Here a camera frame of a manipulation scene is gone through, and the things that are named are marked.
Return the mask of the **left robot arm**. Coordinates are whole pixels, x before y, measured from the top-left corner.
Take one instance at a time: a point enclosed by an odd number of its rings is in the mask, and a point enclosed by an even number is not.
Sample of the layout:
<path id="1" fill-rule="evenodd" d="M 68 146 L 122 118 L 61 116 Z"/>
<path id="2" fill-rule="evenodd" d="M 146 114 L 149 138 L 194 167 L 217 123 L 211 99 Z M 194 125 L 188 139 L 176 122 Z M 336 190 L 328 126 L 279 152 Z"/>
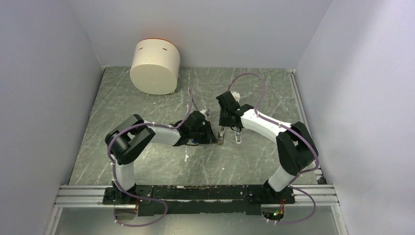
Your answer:
<path id="1" fill-rule="evenodd" d="M 137 192 L 134 181 L 134 161 L 151 143 L 171 146 L 198 146 L 216 143 L 210 122 L 210 110 L 193 111 L 186 120 L 170 125 L 156 125 L 134 114 L 108 133 L 104 139 L 110 147 L 117 180 L 104 194 L 105 205 L 125 205 L 137 201 L 135 195 L 151 197 L 152 192 Z"/>

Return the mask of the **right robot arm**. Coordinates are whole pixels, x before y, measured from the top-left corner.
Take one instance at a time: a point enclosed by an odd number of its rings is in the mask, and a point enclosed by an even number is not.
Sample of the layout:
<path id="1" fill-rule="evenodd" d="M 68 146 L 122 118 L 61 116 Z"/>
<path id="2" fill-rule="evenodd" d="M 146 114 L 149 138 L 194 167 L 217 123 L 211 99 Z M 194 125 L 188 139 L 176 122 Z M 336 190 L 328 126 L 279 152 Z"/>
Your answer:
<path id="1" fill-rule="evenodd" d="M 283 189 L 291 184 L 306 167 L 318 159 L 318 150 L 304 123 L 281 122 L 262 114 L 249 104 L 240 105 L 234 93 L 226 91 L 216 97 L 220 106 L 219 125 L 252 130 L 277 145 L 280 166 L 266 181 L 264 197 L 275 203 Z"/>

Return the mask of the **beige small stapler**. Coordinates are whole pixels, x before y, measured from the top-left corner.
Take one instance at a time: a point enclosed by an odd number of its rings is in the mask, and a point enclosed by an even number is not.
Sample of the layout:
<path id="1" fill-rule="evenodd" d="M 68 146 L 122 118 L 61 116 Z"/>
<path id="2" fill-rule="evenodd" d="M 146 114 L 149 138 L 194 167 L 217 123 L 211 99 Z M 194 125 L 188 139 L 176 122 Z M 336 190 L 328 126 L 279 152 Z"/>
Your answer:
<path id="1" fill-rule="evenodd" d="M 217 139 L 218 145 L 223 145 L 224 143 L 225 130 L 226 130 L 225 126 L 221 126 L 218 132 L 218 139 Z"/>

